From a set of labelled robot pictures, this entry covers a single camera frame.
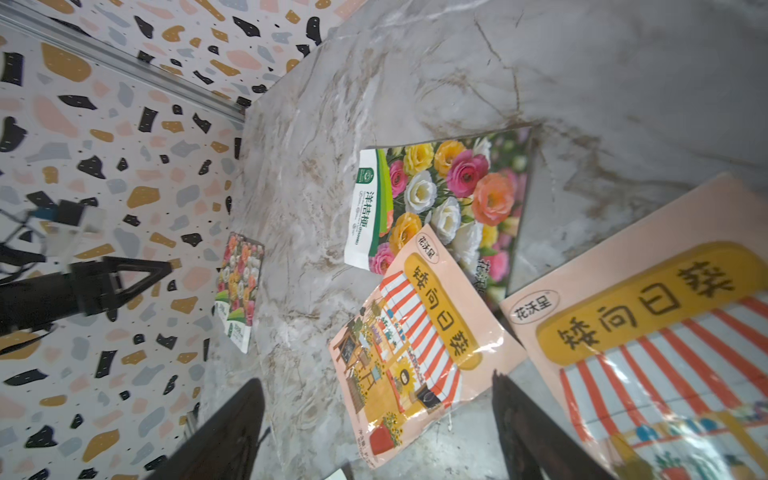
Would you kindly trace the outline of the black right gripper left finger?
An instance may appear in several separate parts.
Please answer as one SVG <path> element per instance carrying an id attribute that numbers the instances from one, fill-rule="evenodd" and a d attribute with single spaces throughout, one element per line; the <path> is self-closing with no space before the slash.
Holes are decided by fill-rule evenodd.
<path id="1" fill-rule="evenodd" d="M 243 385 L 151 479 L 248 479 L 260 447 L 265 413 L 261 382 Z"/>

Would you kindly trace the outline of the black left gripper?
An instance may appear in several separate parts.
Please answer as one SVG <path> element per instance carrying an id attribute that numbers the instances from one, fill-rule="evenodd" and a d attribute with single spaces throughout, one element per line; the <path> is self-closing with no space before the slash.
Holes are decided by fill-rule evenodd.
<path id="1" fill-rule="evenodd" d="M 104 256 L 99 261 L 71 264 L 70 280 L 80 312 L 84 315 L 116 315 L 118 309 L 173 272 L 170 262 Z M 128 284 L 120 272 L 146 273 Z"/>

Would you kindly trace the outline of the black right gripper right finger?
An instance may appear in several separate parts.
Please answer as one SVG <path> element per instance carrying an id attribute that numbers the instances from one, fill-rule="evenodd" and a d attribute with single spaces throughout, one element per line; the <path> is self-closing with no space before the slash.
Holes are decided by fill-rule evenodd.
<path id="1" fill-rule="evenodd" d="M 492 407 L 511 479 L 611 479 L 508 376 L 494 373 Z"/>

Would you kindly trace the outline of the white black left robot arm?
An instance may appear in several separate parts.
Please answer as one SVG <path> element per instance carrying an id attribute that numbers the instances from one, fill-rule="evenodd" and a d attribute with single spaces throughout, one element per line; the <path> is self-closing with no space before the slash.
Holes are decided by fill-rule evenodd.
<path id="1" fill-rule="evenodd" d="M 41 330 L 76 315 L 100 314 L 114 322 L 120 308 L 169 276 L 168 261 L 115 256 L 111 249 L 98 257 L 78 256 L 63 270 L 25 278 L 46 261 L 41 252 L 1 243 L 1 333 Z"/>

